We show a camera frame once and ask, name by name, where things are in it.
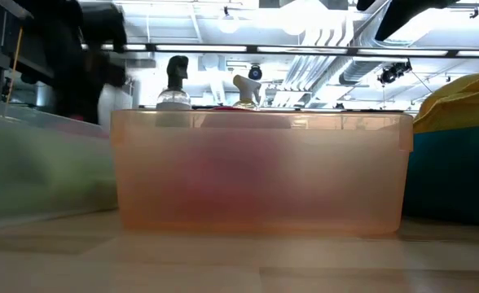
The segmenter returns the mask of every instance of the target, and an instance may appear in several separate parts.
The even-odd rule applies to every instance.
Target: wooden table
[[[479,227],[377,238],[125,232],[117,212],[0,230],[0,293],[472,292]]]

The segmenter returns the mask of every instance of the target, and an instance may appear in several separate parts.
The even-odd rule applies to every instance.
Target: black object
[[[479,127],[414,136],[402,210],[479,225]]]
[[[47,65],[53,70],[51,81],[56,93],[54,113],[82,116],[98,124],[98,102],[104,84],[122,87],[125,68],[110,63],[99,50],[113,42],[122,52],[127,43],[123,13],[111,3],[80,5],[75,0],[16,0],[33,14],[23,21],[27,32],[42,39]],[[81,36],[90,50],[81,48]]]
[[[311,94],[303,94],[301,96],[301,98],[297,101],[297,103],[295,105],[293,105],[294,107],[299,107],[299,108],[302,108],[302,107],[305,107],[306,105],[308,105],[308,103],[310,103],[310,100],[312,99],[312,95]]]
[[[259,81],[261,77],[263,77],[263,72],[261,72],[259,65],[253,65],[248,72],[248,78],[253,81]]]
[[[362,109],[362,110],[344,110],[343,112],[358,112],[358,113],[404,113],[403,110],[380,110],[376,109]]]
[[[88,47],[100,50],[105,42],[112,42],[117,53],[127,44],[124,13],[112,3],[82,3],[82,36]]]
[[[366,9],[370,8],[370,6],[375,2],[376,0],[359,0],[357,2],[357,10],[359,11],[365,11]]]
[[[10,84],[11,84],[11,78],[10,77],[4,77],[4,84],[2,85],[1,89],[1,95],[3,97],[2,100],[10,93]]]
[[[35,85],[37,83],[37,79],[34,77],[31,77],[28,74],[21,74],[20,79],[22,80],[23,83],[27,83],[30,85]]]
[[[188,78],[187,66],[189,66],[189,58],[186,56],[174,56],[169,59],[169,64],[167,64],[167,76],[169,77],[168,89],[182,89],[183,80]]]
[[[399,77],[403,77],[404,73],[410,72],[411,70],[412,67],[409,60],[406,63],[394,63],[391,67],[383,68],[383,72],[377,80],[383,85],[391,84]]]
[[[377,41],[384,41],[393,33],[397,32],[404,24],[413,17],[429,8],[446,8],[459,0],[392,0],[386,11],[385,17],[380,23],[376,34]],[[375,0],[359,0],[357,9],[365,11]]]
[[[192,105],[192,110],[211,110],[211,109],[214,109],[215,107],[216,106],[196,106],[196,105]]]
[[[478,8],[475,7],[475,8],[473,8],[473,13],[471,15],[469,15],[469,18],[470,19],[477,18],[478,15],[479,15]]]

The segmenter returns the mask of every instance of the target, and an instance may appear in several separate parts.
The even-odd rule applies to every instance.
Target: ceiling light
[[[462,50],[457,56],[460,57],[479,57],[479,50]]]
[[[232,61],[232,60],[227,60],[226,61],[227,67],[241,67],[241,68],[248,68],[250,66],[249,62],[246,61]]]
[[[102,45],[102,50],[112,50],[112,45],[111,44],[103,44]]]
[[[402,57],[445,56],[447,50],[419,50],[419,49],[359,49],[358,55],[383,55]]]
[[[343,55],[348,51],[340,48],[299,47],[299,46],[259,46],[260,53],[293,53],[293,54],[331,54]]]
[[[307,13],[304,10],[305,0],[290,2],[279,8],[279,21],[284,32],[291,36],[302,34],[307,27]]]
[[[218,20],[218,27],[223,33],[235,33],[240,28],[240,19],[230,15],[227,7],[223,7],[223,12],[223,16]]]
[[[144,44],[129,44],[125,45],[127,50],[146,50],[147,47]]]
[[[171,52],[246,52],[247,46],[213,46],[213,45],[157,45],[157,51]]]
[[[392,63],[405,63],[408,62],[408,58],[393,58],[393,57],[354,57],[354,61],[363,62],[392,62]]]

